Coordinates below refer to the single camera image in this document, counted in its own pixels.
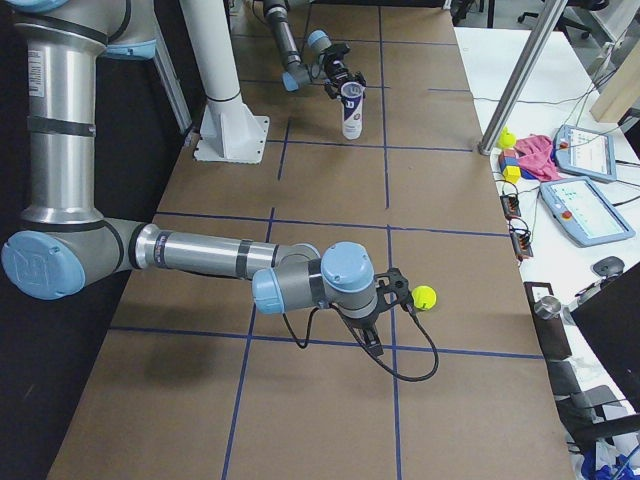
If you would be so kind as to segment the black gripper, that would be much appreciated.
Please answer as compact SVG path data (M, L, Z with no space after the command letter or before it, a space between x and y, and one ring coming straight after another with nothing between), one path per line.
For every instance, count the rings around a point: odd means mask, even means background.
M378 335L376 322L378 318L386 312L386 308L375 307L368 314L364 316L358 316L356 311L339 308L339 314L346 325L349 326L349 331L353 338L356 340L357 344L363 350L367 350L367 352L372 356L381 356L384 354L384 349ZM355 329L364 331L364 340Z
M324 90L332 100L341 98L341 88L345 83L352 82L352 94L355 98L363 98L366 89L366 80L360 71L354 75L342 60L328 61L325 56L322 62L323 72L326 76L324 80Z

